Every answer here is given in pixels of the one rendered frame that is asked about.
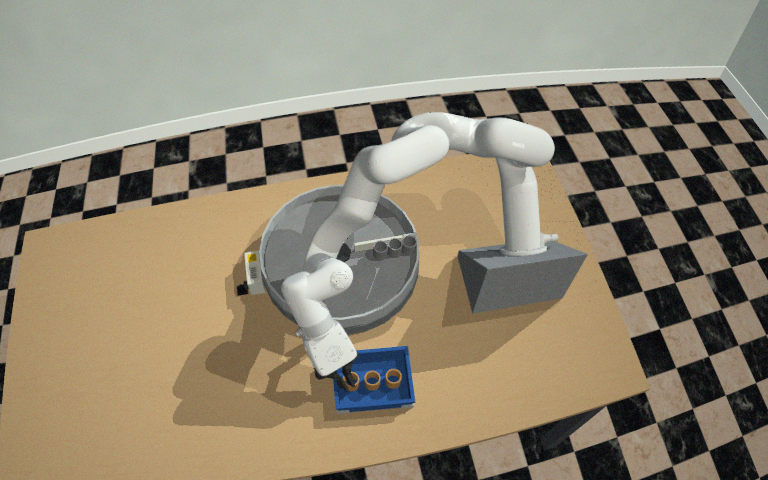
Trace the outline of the bronze bushing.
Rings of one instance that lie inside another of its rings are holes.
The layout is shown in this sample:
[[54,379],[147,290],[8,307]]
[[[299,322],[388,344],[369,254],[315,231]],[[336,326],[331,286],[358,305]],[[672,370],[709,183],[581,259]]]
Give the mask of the bronze bushing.
[[[390,381],[388,380],[388,377],[389,377],[389,376],[397,376],[397,377],[399,378],[399,380],[398,380],[397,382],[390,382]],[[389,388],[391,388],[391,389],[395,389],[395,388],[398,388],[398,387],[400,386],[400,384],[401,384],[401,379],[402,379],[402,375],[401,375],[401,372],[400,372],[399,370],[396,370],[396,369],[391,369],[391,370],[389,370],[389,371],[386,373],[385,383],[386,383],[386,385],[387,385]]]
[[[347,385],[347,387],[348,387],[348,389],[349,389],[348,391],[351,391],[351,392],[352,392],[352,391],[355,391],[355,390],[357,390],[357,389],[359,388],[359,376],[358,376],[358,375],[357,375],[355,372],[351,372],[351,374],[352,374],[353,378],[354,378],[355,380],[357,380],[357,383],[356,383],[356,384],[354,384],[354,385],[355,385],[355,387],[354,387],[354,388],[352,388],[350,385],[346,384],[346,385]],[[344,380],[344,382],[346,383],[346,379],[345,379],[344,377],[343,377],[343,380]]]
[[[376,384],[369,384],[366,380],[371,378],[371,377],[376,378],[378,380],[378,382]],[[365,387],[367,389],[369,389],[369,390],[377,390],[379,388],[379,386],[380,386],[380,374],[378,372],[376,372],[376,371],[369,371],[369,372],[366,373],[364,381],[365,381]]]

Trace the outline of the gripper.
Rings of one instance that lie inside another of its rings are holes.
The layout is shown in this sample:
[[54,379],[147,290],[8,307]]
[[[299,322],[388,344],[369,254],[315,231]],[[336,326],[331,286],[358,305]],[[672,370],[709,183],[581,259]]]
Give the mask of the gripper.
[[[318,380],[335,379],[340,389],[343,388],[347,392],[349,389],[346,383],[336,372],[342,367],[342,373],[348,384],[355,387],[351,368],[359,353],[338,321],[334,320],[332,328],[326,333],[313,338],[302,336],[302,340],[308,357],[312,365],[314,364],[315,376]],[[313,350],[313,347],[316,347],[316,350]]]

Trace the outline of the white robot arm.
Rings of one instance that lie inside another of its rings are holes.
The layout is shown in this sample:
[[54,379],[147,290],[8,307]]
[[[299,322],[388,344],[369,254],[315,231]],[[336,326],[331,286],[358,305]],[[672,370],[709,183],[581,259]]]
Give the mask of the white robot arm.
[[505,231],[501,254],[539,254],[547,250],[547,242],[558,241],[557,234],[540,232],[532,169],[547,164],[554,155],[554,143],[546,131],[508,118],[477,120],[442,112],[414,116],[398,127],[391,142],[366,147],[356,155],[335,208],[312,239],[304,272],[281,284],[298,323],[297,337],[317,337],[332,328],[334,321],[324,300],[344,292],[353,281],[351,268],[336,258],[345,240],[372,220],[385,184],[438,163],[448,149],[496,158]]

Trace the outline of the grey metal ring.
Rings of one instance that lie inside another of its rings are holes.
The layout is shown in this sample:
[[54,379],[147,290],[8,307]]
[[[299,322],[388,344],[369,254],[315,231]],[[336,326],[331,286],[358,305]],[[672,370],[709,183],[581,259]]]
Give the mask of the grey metal ring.
[[[402,243],[403,243],[403,247],[402,247],[403,254],[410,256],[410,255],[413,255],[416,252],[417,240],[416,240],[415,237],[410,236],[410,235],[409,236],[405,236],[402,239]],[[412,245],[412,246],[411,247],[406,246],[408,244]]]
[[[384,251],[377,251],[379,249]],[[373,245],[373,256],[376,260],[385,260],[388,256],[388,244],[383,240],[376,241]]]
[[[392,247],[397,247],[398,249],[392,249]],[[398,258],[402,254],[402,247],[403,243],[398,238],[392,238],[388,241],[388,255],[392,258]]]

